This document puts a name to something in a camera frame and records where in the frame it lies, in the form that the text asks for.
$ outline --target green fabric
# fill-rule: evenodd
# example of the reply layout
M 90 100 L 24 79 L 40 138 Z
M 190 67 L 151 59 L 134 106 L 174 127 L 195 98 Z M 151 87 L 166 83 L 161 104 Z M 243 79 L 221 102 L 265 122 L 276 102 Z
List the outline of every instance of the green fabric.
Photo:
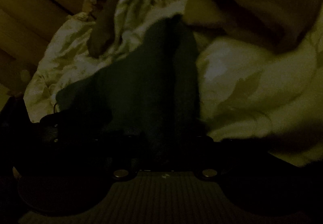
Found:
M 180 16 L 163 19 L 146 32 L 128 57 L 61 90 L 60 110 L 110 110 L 101 132 L 144 133 L 153 152 L 178 143 L 199 114 L 198 56 L 193 33 Z

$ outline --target crumpled sheet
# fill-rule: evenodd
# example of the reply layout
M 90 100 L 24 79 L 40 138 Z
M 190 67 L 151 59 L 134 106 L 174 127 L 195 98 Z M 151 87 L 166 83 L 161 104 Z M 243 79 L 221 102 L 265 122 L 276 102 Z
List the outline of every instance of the crumpled sheet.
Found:
M 59 90 L 126 57 L 141 44 L 149 26 L 163 17 L 183 14 L 186 3 L 179 0 L 153 8 L 151 0 L 120 0 L 116 42 L 99 59 L 89 57 L 86 47 L 94 23 L 86 22 L 83 13 L 71 17 L 54 36 L 25 92 L 31 121 L 53 113 Z M 210 127 L 209 136 L 214 141 L 271 133 L 284 137 L 298 126 L 322 123 L 322 34 L 323 11 L 298 48 L 279 56 L 229 37 L 216 38 L 197 61 L 201 119 Z M 323 143 L 319 139 L 306 151 L 272 154 L 303 166 L 322 157 Z
M 279 145 L 289 142 L 291 150 L 275 149 L 274 156 L 296 166 L 322 159 L 322 37 L 323 7 L 292 52 L 275 56 L 229 37 L 215 39 L 197 60 L 209 136 L 221 141 L 276 134 Z
M 185 3 L 179 0 L 165 8 L 154 8 L 151 0 L 120 0 L 114 17 L 115 42 L 98 59 L 88 55 L 86 45 L 95 22 L 87 22 L 86 13 L 70 17 L 54 35 L 25 91 L 31 122 L 53 113 L 58 91 L 126 57 L 142 43 L 145 31 L 153 23 L 182 14 Z

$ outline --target white blanket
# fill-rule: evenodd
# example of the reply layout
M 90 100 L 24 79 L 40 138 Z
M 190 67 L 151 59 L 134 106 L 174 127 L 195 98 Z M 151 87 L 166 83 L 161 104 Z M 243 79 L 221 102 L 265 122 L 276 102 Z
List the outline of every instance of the white blanket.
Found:
M 179 0 L 154 8 L 151 0 L 120 0 L 116 41 L 99 59 L 89 57 L 86 46 L 94 22 L 87 22 L 84 13 L 70 17 L 53 37 L 25 92 L 30 120 L 39 122 L 53 113 L 59 90 L 126 57 L 141 44 L 149 26 L 182 14 L 185 4 L 186 0 Z M 280 56 L 229 37 L 216 38 L 197 61 L 201 119 L 210 127 L 209 136 L 215 141 L 264 137 L 283 135 L 314 121 L 323 124 L 322 33 L 323 12 L 300 46 Z M 323 156 L 323 141 L 306 151 L 273 154 L 302 166 Z

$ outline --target black device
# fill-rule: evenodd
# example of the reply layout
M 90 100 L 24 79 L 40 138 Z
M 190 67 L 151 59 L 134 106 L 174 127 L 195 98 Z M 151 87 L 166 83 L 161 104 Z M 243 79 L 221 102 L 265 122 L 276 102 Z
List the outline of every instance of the black device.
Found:
M 192 171 L 200 180 L 219 183 L 233 203 L 260 215 L 304 208 L 320 212 L 322 203 L 313 199 L 322 191 L 317 189 L 321 165 L 300 169 L 271 156 L 257 141 L 215 143 L 204 135 L 189 139 L 166 164 L 154 164 L 144 137 L 86 135 L 73 131 L 80 118 L 71 115 L 56 113 L 33 124 L 24 101 L 14 97 L 0 113 L 2 154 L 23 176 L 18 191 L 34 211 L 52 216 L 84 211 L 103 199 L 113 183 L 149 170 Z

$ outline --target bedding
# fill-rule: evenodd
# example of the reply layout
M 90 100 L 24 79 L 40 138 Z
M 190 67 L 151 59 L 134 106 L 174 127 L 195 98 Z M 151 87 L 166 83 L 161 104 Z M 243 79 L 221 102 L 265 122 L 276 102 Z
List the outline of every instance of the bedding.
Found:
M 31 121 L 53 113 L 61 89 L 127 57 L 158 20 L 182 14 L 188 22 L 189 1 L 119 0 L 114 43 L 98 59 L 89 56 L 87 47 L 95 22 L 87 21 L 87 13 L 70 17 L 53 37 L 25 92 Z M 316 22 L 304 29 L 296 49 L 280 54 L 232 35 L 194 31 L 201 52 L 196 62 L 201 120 L 214 141 L 269 137 L 277 143 L 271 153 L 296 166 L 323 158 L 319 6 Z
M 92 135 L 143 134 L 152 157 L 167 160 L 183 140 L 195 136 L 191 134 L 199 114 L 197 56 L 193 33 L 181 15 L 159 20 L 125 59 L 59 91 L 59 109 L 88 117 L 84 125 L 95 125 Z

